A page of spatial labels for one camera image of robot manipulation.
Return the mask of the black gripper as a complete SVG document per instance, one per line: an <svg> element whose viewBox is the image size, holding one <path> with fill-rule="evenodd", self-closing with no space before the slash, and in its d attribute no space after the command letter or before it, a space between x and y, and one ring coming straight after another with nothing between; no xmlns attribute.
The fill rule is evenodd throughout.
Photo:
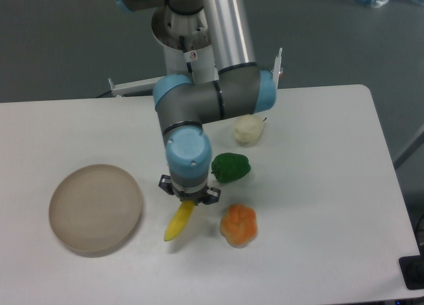
<svg viewBox="0 0 424 305"><path fill-rule="evenodd" d="M196 186L181 186L171 176L163 174L160 177L158 186L165 193L176 196L180 202L193 201L196 206L198 204L215 204L221 197L221 190L209 187L208 180L204 180Z"/></svg>

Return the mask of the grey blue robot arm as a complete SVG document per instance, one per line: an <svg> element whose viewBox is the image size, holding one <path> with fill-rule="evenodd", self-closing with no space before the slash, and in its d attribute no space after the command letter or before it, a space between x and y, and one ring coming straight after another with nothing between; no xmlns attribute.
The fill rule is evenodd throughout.
<svg viewBox="0 0 424 305"><path fill-rule="evenodd" d="M159 186L181 201L218 202L207 184L206 123L269 110L278 72L258 68L243 0L115 0L126 12L155 10L151 28L166 75L111 86L113 95L152 92L169 174Z"/></svg>

